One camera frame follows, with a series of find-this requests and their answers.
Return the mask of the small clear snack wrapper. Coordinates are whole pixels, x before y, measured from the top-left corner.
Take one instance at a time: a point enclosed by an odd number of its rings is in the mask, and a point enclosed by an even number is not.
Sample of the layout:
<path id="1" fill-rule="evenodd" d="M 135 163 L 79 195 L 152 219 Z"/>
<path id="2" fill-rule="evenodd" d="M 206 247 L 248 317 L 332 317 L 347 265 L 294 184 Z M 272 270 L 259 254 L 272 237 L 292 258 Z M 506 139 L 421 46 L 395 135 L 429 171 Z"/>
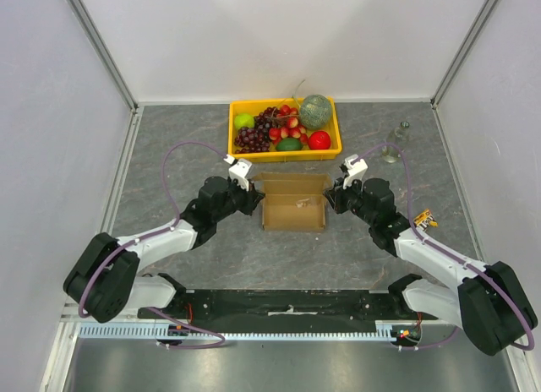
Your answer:
<path id="1" fill-rule="evenodd" d="M 298 208 L 306 208 L 306 207 L 309 207 L 311 206 L 313 203 L 313 200 L 311 198 L 306 198 L 306 199 L 299 199 L 296 201 L 295 205 L 298 207 Z"/>

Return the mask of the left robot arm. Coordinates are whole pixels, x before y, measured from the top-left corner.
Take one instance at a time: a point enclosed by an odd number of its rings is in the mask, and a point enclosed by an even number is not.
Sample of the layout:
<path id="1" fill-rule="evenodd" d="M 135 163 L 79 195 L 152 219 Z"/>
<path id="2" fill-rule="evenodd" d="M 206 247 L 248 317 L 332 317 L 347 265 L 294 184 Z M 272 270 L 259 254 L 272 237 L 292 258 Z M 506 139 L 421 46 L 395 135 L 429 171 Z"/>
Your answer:
<path id="1" fill-rule="evenodd" d="M 216 234 L 220 221 L 237 212 L 252 215 L 264 198 L 252 182 L 244 189 L 236 179 L 209 177 L 198 197 L 165 225 L 128 237 L 106 232 L 93 236 L 64 280 L 63 291 L 79 304 L 83 318 L 91 316 L 99 323 L 126 307 L 145 307 L 135 296 L 139 271 L 202 246 Z"/>

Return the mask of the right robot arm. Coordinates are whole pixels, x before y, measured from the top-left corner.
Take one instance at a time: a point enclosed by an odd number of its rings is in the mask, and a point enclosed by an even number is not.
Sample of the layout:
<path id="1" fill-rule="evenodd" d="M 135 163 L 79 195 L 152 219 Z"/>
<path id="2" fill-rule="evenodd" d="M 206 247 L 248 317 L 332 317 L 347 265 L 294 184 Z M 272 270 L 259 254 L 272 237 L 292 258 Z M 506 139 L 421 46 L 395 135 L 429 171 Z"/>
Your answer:
<path id="1" fill-rule="evenodd" d="M 338 179 L 324 195 L 337 214 L 350 212 L 366 223 L 378 248 L 437 280 L 407 275 L 393 283 L 396 292 L 386 300 L 393 317 L 406 319 L 420 312 L 442 319 L 489 356 L 521 337 L 527 338 L 525 349 L 533 349 L 538 318 L 511 266 L 470 259 L 422 234 L 397 211 L 384 179 L 356 180 L 350 186 Z"/>

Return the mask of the brown cardboard box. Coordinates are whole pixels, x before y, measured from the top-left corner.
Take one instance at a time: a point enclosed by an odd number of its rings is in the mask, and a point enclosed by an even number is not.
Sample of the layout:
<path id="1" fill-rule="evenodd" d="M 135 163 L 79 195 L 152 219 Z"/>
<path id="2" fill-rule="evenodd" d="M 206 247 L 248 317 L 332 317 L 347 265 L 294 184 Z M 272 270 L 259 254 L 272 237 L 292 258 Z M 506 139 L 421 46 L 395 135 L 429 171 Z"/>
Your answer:
<path id="1" fill-rule="evenodd" d="M 265 194 L 261 201 L 262 226 L 266 231 L 319 232 L 326 226 L 324 191 L 331 187 L 327 174 L 261 172 L 253 178 Z M 298 208 L 299 199 L 313 203 Z"/>

